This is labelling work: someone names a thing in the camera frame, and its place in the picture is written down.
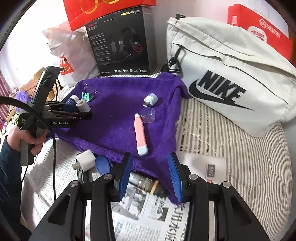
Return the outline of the white blue bottle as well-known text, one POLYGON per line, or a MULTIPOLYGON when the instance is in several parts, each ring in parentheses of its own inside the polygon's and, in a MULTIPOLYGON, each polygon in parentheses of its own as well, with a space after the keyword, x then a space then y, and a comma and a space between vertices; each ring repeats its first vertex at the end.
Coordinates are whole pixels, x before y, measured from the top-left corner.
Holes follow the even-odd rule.
POLYGON ((72 95, 66 102, 65 105, 66 107, 77 107, 77 103, 79 101, 79 97, 77 97, 76 95, 72 95))

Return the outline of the white tape roll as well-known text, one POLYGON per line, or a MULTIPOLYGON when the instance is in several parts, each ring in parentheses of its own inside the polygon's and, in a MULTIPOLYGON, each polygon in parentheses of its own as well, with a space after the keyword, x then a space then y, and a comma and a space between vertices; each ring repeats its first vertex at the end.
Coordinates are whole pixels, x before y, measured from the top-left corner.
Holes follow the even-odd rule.
POLYGON ((80 112, 88 113, 91 111, 91 107, 85 99, 81 99, 76 103, 76 106, 80 112))

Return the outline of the pink white tube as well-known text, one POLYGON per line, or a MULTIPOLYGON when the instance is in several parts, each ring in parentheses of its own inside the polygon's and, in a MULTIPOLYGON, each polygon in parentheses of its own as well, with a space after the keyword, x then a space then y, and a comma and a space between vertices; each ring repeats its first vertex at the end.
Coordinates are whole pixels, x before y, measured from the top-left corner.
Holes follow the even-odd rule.
POLYGON ((139 113, 135 114, 134 117, 134 131, 137 142, 137 152, 139 156, 145 156, 148 154, 148 147, 144 134, 144 125, 139 113))

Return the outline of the green binder clip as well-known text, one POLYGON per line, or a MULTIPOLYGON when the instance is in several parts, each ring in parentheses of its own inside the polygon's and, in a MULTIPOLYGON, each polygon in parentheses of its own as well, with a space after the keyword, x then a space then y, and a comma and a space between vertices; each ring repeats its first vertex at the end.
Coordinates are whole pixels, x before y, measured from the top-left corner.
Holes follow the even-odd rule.
POLYGON ((88 87, 88 85, 86 83, 83 84, 83 91, 82 91, 82 94, 81 94, 81 98, 86 100, 86 102, 90 102, 90 101, 92 101, 95 94, 97 93, 97 90, 93 90, 93 92, 89 93, 87 91, 87 87, 88 87))

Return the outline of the dark brown gold tube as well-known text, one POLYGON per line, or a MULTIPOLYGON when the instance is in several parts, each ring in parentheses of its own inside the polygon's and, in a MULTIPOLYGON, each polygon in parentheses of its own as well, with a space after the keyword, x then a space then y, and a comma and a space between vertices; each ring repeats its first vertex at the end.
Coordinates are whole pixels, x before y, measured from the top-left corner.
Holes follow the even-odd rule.
POLYGON ((139 172, 131 171, 129 183, 149 194, 156 195, 161 198, 167 197, 169 194, 168 190, 161 185, 159 180, 139 172))

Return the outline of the blue lid small jar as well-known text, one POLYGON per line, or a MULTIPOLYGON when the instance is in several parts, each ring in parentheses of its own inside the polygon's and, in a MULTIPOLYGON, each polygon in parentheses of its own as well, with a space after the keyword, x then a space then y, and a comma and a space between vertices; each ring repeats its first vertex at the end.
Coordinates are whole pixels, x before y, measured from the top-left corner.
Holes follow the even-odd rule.
POLYGON ((106 156, 99 155, 95 159, 95 169, 100 175, 110 173, 112 162, 106 156))

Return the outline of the white charger plug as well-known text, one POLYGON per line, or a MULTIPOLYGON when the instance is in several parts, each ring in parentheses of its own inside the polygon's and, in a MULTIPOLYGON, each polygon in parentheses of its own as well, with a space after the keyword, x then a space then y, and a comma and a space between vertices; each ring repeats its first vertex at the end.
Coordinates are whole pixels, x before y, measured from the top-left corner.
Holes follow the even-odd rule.
POLYGON ((91 150, 86 150, 76 156, 76 163, 72 165, 74 170, 81 168, 83 172, 86 172, 95 166, 95 155, 91 150))

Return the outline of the clear plastic cup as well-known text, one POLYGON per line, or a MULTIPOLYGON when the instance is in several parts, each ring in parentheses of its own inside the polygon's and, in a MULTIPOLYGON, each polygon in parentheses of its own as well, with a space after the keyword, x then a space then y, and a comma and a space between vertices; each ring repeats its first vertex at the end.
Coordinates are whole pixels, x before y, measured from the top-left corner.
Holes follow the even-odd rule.
POLYGON ((155 111, 153 108, 145 107, 141 110, 140 116, 142 121, 146 124, 153 123, 155 121, 155 111))

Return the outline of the black rectangular stick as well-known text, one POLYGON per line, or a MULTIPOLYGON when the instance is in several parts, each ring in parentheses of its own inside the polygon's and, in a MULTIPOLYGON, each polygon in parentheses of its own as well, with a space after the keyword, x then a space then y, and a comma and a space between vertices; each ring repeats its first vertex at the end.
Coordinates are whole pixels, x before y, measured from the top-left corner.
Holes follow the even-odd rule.
POLYGON ((85 184, 89 182, 89 173, 88 171, 83 171, 81 167, 77 169, 77 178, 81 184, 85 184))

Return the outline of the small white usb adapter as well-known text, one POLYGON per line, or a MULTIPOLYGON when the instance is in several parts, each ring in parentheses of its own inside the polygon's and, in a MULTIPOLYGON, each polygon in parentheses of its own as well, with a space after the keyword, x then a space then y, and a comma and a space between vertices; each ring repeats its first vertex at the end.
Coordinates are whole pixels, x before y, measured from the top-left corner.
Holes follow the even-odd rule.
POLYGON ((144 98, 143 106, 144 107, 152 107, 153 105, 155 105, 157 103, 157 101, 158 101, 157 95, 154 93, 151 93, 144 98))

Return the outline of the wooden furniture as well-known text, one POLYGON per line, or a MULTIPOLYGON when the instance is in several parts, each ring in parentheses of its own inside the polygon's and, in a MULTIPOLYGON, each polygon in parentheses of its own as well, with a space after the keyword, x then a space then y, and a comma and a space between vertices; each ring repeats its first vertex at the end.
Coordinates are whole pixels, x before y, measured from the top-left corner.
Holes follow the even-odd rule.
MULTIPOLYGON (((34 74, 34 77, 27 84, 23 85, 19 91, 16 91, 12 95, 10 95, 10 97, 15 98, 16 94, 22 90, 22 91, 25 91, 27 94, 29 94, 29 96, 32 98, 34 95, 35 89, 37 88, 37 83, 41 79, 41 76, 42 76, 44 70, 45 70, 45 68, 42 67, 37 73, 34 74)), ((57 95, 58 90, 59 90, 59 87, 54 87, 54 90, 51 90, 49 92, 47 100, 54 99, 57 95)), ((7 123, 11 120, 11 118, 13 117, 13 115, 15 113, 16 113, 16 108, 10 106, 10 112, 6 118, 7 123)))

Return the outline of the white Miniso bag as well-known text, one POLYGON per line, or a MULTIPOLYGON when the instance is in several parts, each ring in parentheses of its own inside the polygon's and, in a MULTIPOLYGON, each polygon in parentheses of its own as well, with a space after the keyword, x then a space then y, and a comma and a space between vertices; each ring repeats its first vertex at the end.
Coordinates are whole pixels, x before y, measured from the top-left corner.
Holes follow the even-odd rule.
POLYGON ((47 28, 43 35, 48 40, 52 55, 59 57, 62 86, 73 87, 79 81, 97 77, 97 67, 86 30, 72 31, 68 21, 58 27, 47 28))

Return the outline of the purple towel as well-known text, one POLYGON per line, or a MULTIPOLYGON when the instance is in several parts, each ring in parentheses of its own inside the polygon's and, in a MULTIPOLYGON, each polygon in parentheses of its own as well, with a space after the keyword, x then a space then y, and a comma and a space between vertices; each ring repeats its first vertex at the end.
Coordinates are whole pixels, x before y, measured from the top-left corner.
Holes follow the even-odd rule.
POLYGON ((80 120, 72 128, 55 128, 55 135, 81 152, 91 150, 116 163, 130 152, 133 170, 158 179, 168 190, 170 201, 176 204, 168 159, 177 149, 181 100, 189 96, 184 82, 171 73, 155 78, 91 78, 78 82, 71 94, 81 96, 83 90, 95 94, 89 104, 92 119, 80 120), (144 98, 151 93, 158 97, 154 106, 156 118, 144 125, 149 153, 141 157, 137 153, 134 117, 142 111, 144 98))

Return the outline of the newspaper sheet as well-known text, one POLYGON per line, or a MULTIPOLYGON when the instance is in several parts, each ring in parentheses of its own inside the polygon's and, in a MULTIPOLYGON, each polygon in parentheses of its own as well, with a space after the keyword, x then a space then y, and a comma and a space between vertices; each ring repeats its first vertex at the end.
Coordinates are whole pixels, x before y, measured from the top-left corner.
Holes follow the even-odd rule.
MULTIPOLYGON (((53 142, 48 140, 26 171, 22 186, 22 216, 29 230, 34 230, 53 204, 53 189, 60 194, 77 179, 72 165, 78 151, 67 142, 57 140, 56 181, 52 180, 53 142)), ((220 184, 226 180, 224 158, 177 152, 179 161, 191 173, 207 182, 220 184)), ((131 173, 126 195, 113 202, 112 218, 116 240, 184 240, 189 204, 175 205, 167 197, 159 197, 135 186, 138 173, 131 173)))

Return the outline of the striped mattress cover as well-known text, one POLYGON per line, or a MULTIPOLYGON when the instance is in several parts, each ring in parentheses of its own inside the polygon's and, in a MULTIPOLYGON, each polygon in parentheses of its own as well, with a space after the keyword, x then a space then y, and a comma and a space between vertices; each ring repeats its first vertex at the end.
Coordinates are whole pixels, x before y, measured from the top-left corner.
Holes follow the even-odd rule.
MULTIPOLYGON (((252 137, 192 98, 182 98, 176 151, 226 160, 226 180, 244 198, 271 240, 281 240, 292 203, 292 164, 281 124, 252 137)), ((57 146, 52 180, 56 181, 57 146)))

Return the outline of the black headset box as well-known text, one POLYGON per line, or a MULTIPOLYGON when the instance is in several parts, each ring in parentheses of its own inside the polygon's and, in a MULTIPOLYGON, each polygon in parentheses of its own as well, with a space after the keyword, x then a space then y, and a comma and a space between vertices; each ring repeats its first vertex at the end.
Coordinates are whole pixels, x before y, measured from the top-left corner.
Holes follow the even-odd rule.
POLYGON ((151 8, 136 6, 117 11, 85 27, 101 75, 153 73, 157 54, 151 8))

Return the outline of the red cherries gift bag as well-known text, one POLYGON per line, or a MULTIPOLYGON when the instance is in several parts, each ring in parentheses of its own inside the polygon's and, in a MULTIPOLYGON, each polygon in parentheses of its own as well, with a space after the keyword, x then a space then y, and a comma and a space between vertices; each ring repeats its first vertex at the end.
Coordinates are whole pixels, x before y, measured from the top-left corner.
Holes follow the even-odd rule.
POLYGON ((155 6, 156 0, 63 0, 66 15, 72 31, 85 24, 134 6, 155 6))

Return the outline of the white Nike bag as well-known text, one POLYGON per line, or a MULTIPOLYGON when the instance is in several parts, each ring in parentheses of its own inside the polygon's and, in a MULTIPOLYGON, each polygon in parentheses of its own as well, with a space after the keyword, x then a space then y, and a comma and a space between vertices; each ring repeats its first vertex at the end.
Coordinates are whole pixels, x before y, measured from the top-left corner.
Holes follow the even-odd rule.
POLYGON ((295 67, 250 32, 216 20, 168 20, 169 70, 189 95, 253 137, 295 118, 295 67))

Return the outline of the red white paper bag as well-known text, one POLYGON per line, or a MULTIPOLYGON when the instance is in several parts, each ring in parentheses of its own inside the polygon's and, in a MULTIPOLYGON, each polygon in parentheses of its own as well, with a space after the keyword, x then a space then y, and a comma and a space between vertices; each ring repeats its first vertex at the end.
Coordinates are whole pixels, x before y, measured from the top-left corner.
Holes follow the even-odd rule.
POLYGON ((228 8, 228 24, 241 27, 271 45, 286 59, 292 53, 292 41, 267 19, 253 10, 234 4, 228 8))

